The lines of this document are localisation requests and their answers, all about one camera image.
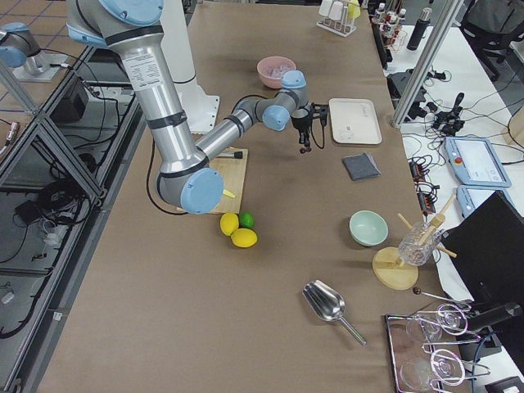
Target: blue joint cap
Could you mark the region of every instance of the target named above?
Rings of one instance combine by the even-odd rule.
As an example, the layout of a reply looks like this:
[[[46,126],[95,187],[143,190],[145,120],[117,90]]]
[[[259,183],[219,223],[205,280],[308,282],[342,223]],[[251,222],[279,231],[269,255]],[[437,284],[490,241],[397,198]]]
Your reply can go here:
[[[17,31],[29,31],[28,27],[22,22],[12,22],[6,23],[4,26],[0,27],[2,30],[6,30],[8,33],[17,32]]]
[[[98,0],[107,12],[128,25],[145,27],[154,25],[164,9],[164,0]]]
[[[188,213],[203,215],[219,204],[223,192],[224,181],[216,170],[199,169],[184,184],[180,207]]]
[[[16,68],[25,64],[25,53],[16,47],[0,47],[0,59],[8,67]]]
[[[286,128],[286,124],[291,118],[291,115],[286,108],[280,105],[268,106],[262,114],[262,121],[268,129],[275,131],[282,131]]]
[[[293,70],[288,71],[282,77],[283,88],[305,88],[305,78],[302,71]]]
[[[83,45],[89,45],[91,47],[107,49],[106,40],[100,37],[99,35],[76,29],[71,25],[67,25],[67,29],[69,30],[69,36],[73,41],[76,41],[77,43],[82,43]]]

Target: metal scoop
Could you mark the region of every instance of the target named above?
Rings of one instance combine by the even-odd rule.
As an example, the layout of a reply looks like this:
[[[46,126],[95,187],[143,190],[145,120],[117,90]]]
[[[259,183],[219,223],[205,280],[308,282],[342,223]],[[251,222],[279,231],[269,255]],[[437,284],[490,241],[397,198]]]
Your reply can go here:
[[[344,318],[346,303],[338,292],[322,281],[315,280],[306,284],[302,293],[320,319],[326,322],[340,321],[360,344],[365,346],[368,343]]]

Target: green bowl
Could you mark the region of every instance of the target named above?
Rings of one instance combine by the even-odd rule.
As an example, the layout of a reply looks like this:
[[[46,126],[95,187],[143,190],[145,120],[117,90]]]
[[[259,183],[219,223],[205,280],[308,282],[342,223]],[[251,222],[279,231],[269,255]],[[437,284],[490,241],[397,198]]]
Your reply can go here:
[[[357,211],[350,218],[350,233],[363,246],[376,246],[387,238],[387,223],[370,210]]]

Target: bowl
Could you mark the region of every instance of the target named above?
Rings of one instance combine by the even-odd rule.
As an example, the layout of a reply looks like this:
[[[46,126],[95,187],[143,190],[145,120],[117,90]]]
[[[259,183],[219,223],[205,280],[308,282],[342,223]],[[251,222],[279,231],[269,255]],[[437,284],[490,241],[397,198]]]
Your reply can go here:
[[[293,60],[282,56],[265,57],[256,65],[260,81],[268,88],[281,88],[282,76],[291,70],[296,70]]]
[[[350,218],[350,233],[361,245],[376,246],[387,238],[387,223],[374,211],[357,211]]]

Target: black bottle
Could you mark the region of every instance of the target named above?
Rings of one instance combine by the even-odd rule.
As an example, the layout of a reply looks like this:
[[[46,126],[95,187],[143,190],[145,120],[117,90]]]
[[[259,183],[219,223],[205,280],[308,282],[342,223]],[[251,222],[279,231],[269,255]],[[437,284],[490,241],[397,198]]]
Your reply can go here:
[[[426,27],[428,27],[431,19],[431,8],[423,8],[422,13],[420,14],[420,17],[417,20],[417,24],[415,25],[415,28],[413,29],[413,33],[411,34],[411,38],[409,39],[407,48],[410,51],[416,51],[418,48],[418,45],[420,44],[420,40],[422,39],[422,36],[424,35],[424,32],[426,31]]]

